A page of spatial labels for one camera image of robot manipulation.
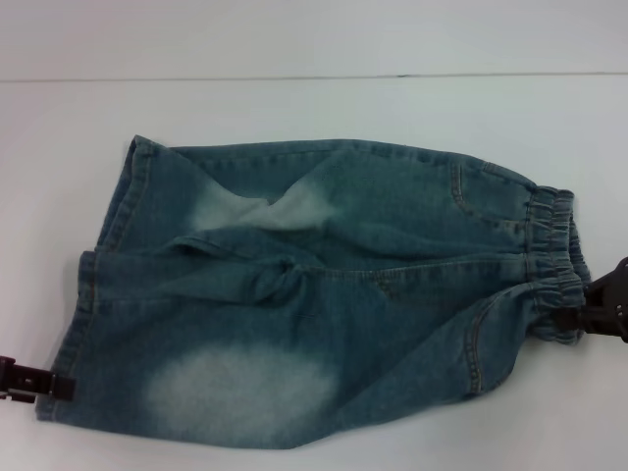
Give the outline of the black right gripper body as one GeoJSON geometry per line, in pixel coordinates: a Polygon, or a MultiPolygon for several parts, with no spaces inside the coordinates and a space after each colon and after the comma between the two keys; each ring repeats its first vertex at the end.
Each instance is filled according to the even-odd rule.
{"type": "Polygon", "coordinates": [[[606,314],[605,330],[607,336],[621,338],[627,342],[627,296],[624,293],[606,294],[603,299],[606,314]]]}

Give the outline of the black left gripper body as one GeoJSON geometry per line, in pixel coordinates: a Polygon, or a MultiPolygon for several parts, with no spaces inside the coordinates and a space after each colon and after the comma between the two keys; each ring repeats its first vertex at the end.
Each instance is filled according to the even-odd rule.
{"type": "Polygon", "coordinates": [[[2,356],[0,358],[0,387],[1,398],[3,400],[17,400],[20,401],[19,395],[16,392],[10,392],[10,386],[14,379],[15,367],[17,366],[14,358],[2,356]]]}

